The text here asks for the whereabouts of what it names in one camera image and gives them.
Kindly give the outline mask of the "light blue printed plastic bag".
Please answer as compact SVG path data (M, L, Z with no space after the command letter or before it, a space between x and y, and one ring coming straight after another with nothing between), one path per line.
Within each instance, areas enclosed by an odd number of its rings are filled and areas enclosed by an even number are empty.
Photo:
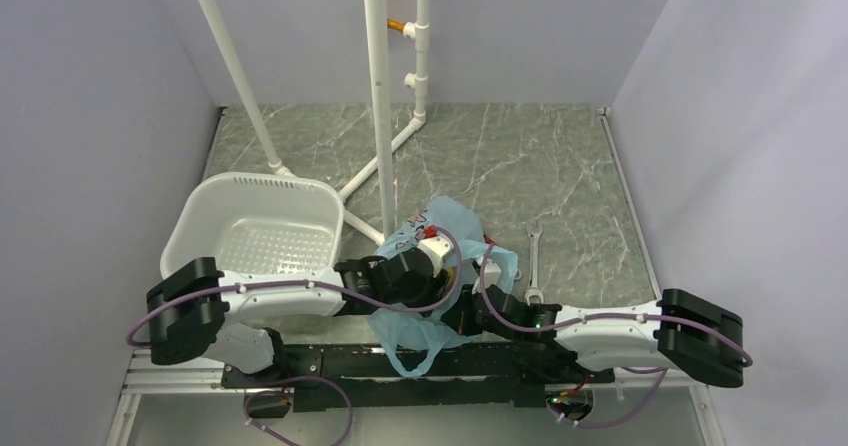
M442 274L417 249L432 226L448 231L456 240L462 259L460 286L472 284L479 278L474 261L482 258L488 248L480 218L456 200L436 196L424 209L402 222L375 251L389 261L390 277L401 278L397 286L389 288L382 301L399 303L407 310L379 308L370 315L368 324L389 363L404 378L428 373L442 350L479 339L477 334L456 332L444 321L444 315L459 299L459 290L438 308L426 312L414 310L437 303L453 284L453 269L457 265L454 252L442 261L442 266L448 269Z

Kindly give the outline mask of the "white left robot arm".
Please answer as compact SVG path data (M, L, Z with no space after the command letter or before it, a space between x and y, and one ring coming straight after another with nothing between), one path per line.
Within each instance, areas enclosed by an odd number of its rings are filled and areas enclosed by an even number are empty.
M343 260L314 272L254 275L199 257L146 294L146 347L159 366L214 359L264 386L279 383L287 357L279 332L249 322L283 316L429 313L448 300L458 275L445 253L413 247L391 258Z

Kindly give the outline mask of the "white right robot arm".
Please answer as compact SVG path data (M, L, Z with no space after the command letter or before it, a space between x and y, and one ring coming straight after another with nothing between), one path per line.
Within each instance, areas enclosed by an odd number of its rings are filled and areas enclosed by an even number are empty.
M675 369L715 387L739 388L752 364L742 318L682 289L635 306L527 305L496 286L466 285L442 320L461 336L512 342L514 362L548 383L615 368Z

